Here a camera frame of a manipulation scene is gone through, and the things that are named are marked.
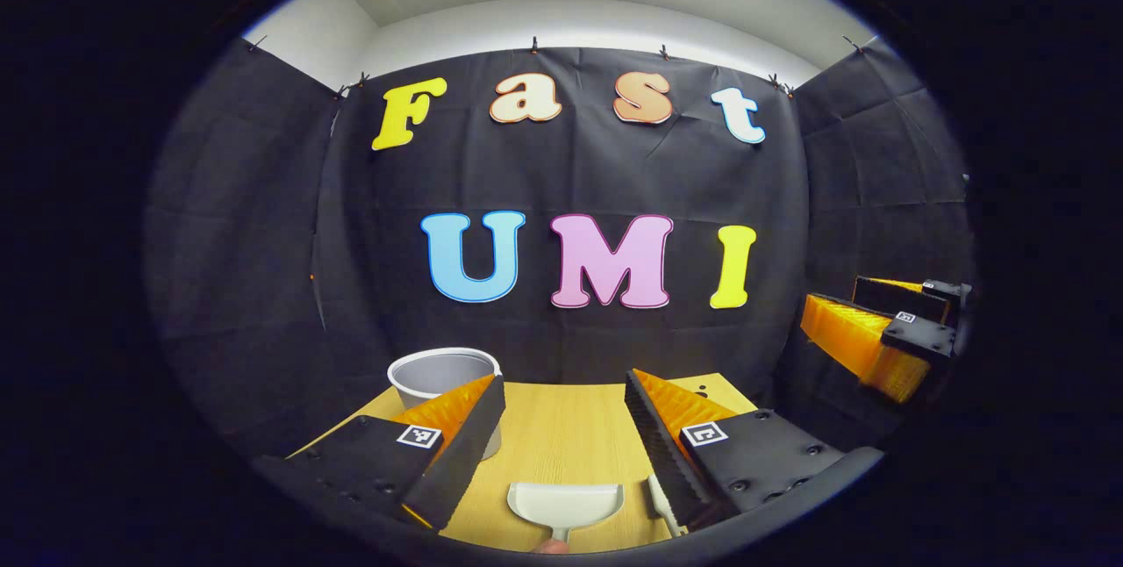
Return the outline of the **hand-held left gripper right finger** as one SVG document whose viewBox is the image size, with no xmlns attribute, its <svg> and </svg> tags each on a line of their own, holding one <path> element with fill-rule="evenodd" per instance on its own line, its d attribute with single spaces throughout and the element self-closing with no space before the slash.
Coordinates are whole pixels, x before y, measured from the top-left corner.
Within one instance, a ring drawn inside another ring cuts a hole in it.
<svg viewBox="0 0 1123 567">
<path fill-rule="evenodd" d="M 661 503 L 691 532 L 809 499 L 818 507 L 883 460 L 809 435 L 770 408 L 737 413 L 645 371 L 626 375 L 626 408 L 661 488 Z"/>
</svg>

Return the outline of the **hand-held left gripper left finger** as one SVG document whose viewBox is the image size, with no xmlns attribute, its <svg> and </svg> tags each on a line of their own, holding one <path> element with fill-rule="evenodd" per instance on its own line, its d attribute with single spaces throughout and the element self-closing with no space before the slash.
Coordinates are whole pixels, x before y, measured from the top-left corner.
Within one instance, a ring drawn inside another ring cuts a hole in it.
<svg viewBox="0 0 1123 567">
<path fill-rule="evenodd" d="M 304 450 L 261 456 L 255 470 L 305 506 L 351 507 L 436 534 L 460 505 L 504 409 L 503 378 L 489 375 L 393 418 L 357 414 Z"/>
</svg>

